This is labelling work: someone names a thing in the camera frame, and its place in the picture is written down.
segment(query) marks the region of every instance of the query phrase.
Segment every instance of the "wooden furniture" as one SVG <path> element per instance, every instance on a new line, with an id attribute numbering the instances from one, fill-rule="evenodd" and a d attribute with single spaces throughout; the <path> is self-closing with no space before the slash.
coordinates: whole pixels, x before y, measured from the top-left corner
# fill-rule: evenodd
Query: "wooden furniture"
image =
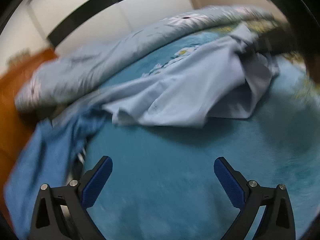
<path id="1" fill-rule="evenodd" d="M 56 57 L 52 49 L 46 49 L 28 58 L 0 78 L 0 210 L 9 224 L 3 186 L 37 122 L 34 114 L 19 115 L 14 105 L 14 97 L 43 62 Z"/>

